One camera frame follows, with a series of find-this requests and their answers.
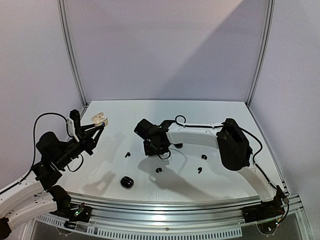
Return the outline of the white earbud charging case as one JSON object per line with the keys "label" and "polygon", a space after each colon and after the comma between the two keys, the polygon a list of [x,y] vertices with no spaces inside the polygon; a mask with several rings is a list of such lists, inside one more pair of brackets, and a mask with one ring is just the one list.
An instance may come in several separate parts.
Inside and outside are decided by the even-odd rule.
{"label": "white earbud charging case", "polygon": [[106,127],[109,123],[108,117],[103,112],[99,112],[91,117],[91,121],[95,127]]}

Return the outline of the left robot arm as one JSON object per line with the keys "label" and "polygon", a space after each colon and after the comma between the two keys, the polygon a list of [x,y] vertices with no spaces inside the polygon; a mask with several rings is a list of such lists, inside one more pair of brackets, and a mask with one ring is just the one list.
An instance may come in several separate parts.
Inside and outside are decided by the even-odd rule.
{"label": "left robot arm", "polygon": [[6,239],[20,225],[44,214],[53,214],[70,222],[88,223],[92,208],[72,203],[71,196],[57,184],[62,172],[83,152],[93,154],[105,124],[77,128],[69,141],[60,141],[52,132],[44,133],[36,149],[38,163],[7,191],[0,192],[0,238]]}

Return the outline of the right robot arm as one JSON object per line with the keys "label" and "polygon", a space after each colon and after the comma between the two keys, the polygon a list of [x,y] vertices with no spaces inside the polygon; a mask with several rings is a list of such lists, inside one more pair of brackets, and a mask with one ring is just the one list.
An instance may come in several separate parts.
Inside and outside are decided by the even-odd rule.
{"label": "right robot arm", "polygon": [[269,218],[278,210],[278,203],[284,194],[275,185],[256,161],[259,151],[253,152],[247,135],[257,137],[240,127],[232,118],[221,124],[195,124],[164,120],[156,125],[142,119],[134,128],[143,139],[144,154],[148,157],[171,155],[170,146],[181,149],[184,145],[198,145],[215,148],[219,151],[222,165],[239,173],[255,190],[262,204],[258,213]]}

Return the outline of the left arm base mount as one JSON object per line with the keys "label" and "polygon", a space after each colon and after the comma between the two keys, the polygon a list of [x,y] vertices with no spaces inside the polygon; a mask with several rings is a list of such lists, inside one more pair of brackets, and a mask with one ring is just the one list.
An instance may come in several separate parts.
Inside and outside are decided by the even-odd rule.
{"label": "left arm base mount", "polygon": [[50,214],[68,219],[69,222],[83,222],[88,223],[92,215],[93,208],[86,205],[71,203],[68,200],[57,203],[57,210],[50,212]]}

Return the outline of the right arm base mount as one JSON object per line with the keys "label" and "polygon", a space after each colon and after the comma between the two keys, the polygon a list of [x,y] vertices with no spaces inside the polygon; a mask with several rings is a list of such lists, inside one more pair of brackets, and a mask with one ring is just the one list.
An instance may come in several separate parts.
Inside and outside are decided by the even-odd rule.
{"label": "right arm base mount", "polygon": [[241,209],[245,223],[258,222],[283,215],[285,209],[282,204],[261,202],[260,204],[246,206]]}

